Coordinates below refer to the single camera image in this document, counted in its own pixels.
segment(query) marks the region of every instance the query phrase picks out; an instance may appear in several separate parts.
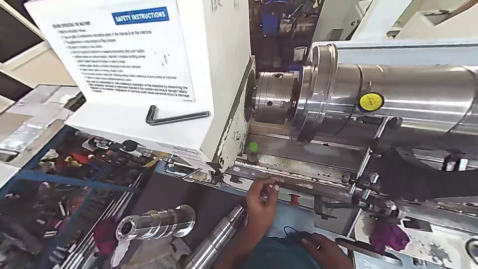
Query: purple cloth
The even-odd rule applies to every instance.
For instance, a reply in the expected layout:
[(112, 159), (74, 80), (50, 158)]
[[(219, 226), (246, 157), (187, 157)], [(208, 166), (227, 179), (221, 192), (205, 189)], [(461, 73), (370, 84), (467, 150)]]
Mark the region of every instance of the purple cloth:
[(404, 250), (410, 242), (408, 235), (396, 224), (376, 221), (373, 233), (369, 238), (375, 252), (385, 255), (385, 247), (389, 246), (395, 251)]

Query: white machine housing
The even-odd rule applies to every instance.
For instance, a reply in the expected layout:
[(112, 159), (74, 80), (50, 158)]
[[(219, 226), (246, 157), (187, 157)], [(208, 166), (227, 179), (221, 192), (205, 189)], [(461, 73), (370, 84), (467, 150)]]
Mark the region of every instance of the white machine housing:
[[(91, 21), (92, 25), (128, 29), (131, 24), (115, 25), (111, 13), (162, 6), (167, 7), (169, 19), (180, 24), (180, 31), (171, 34), (178, 35), (176, 40), (184, 40), (194, 101), (152, 98), (147, 94), (134, 95), (134, 98), (128, 94), (99, 98), (86, 83), (68, 44), (61, 39), (58, 29), (52, 27), (56, 23)], [(130, 139), (149, 149), (196, 160), (199, 162), (196, 166), (212, 161), (218, 148), (222, 149), (224, 145), (220, 140), (224, 131), (229, 131), (226, 125), (231, 124), (231, 107), (251, 56), (247, 0), (222, 3), (211, 0), (35, 0), (25, 7), (87, 99), (66, 124), (118, 143)], [(153, 32), (165, 31), (161, 28), (165, 27), (162, 22), (141, 23), (141, 26), (144, 28), (147, 24)], [(146, 47), (162, 56), (161, 51), (156, 51), (159, 42), (169, 42), (168, 36), (130, 47)], [(158, 108), (157, 117), (161, 118), (203, 111), (209, 111), (211, 116), (150, 126), (145, 117), (151, 105)], [(243, 119), (239, 121), (237, 130), (243, 142), (246, 123)], [(228, 159), (233, 161), (237, 149), (228, 152), (231, 155)]]

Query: blue label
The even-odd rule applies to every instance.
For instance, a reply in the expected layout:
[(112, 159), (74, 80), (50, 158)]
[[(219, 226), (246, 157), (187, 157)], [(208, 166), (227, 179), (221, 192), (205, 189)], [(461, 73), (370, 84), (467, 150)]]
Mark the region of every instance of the blue label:
[(168, 21), (166, 7), (112, 13), (116, 25)]

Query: teal shirt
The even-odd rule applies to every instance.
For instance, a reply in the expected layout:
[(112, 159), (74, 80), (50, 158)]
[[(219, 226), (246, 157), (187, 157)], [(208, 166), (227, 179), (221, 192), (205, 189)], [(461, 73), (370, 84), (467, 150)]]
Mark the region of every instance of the teal shirt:
[(300, 245), (288, 238), (264, 237), (241, 269), (320, 269)]

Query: safety instructions label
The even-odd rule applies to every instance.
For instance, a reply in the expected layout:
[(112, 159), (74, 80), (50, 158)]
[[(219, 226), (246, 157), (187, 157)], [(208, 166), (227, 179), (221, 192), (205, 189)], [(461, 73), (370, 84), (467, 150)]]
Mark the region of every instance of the safety instructions label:
[(86, 8), (40, 25), (87, 99), (195, 100), (175, 0)]

